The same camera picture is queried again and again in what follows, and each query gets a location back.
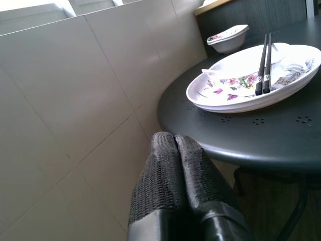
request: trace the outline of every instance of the table top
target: table top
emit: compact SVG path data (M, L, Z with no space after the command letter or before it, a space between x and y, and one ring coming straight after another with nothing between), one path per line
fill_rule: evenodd
M263 40L264 34L243 48ZM275 31L273 41L321 49L321 16ZM202 68L224 57L205 59L167 88L157 108L162 129L192 137L215 160L270 170L321 172L321 71L306 87L277 104L234 114L203 111L187 99L186 88Z

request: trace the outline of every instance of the black chopsticks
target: black chopsticks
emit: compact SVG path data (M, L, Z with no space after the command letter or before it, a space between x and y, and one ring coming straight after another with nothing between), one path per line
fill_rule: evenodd
M255 87L255 95L261 95L262 93L267 94L270 92L271 87L271 47L272 47L272 34L269 34L269 43L268 43L268 50L267 50L267 58L266 58L266 67L264 68L265 64L265 55L266 55L266 45L267 45L267 34L264 38L264 46L263 52L261 57L261 63L259 72L257 75L258 83Z

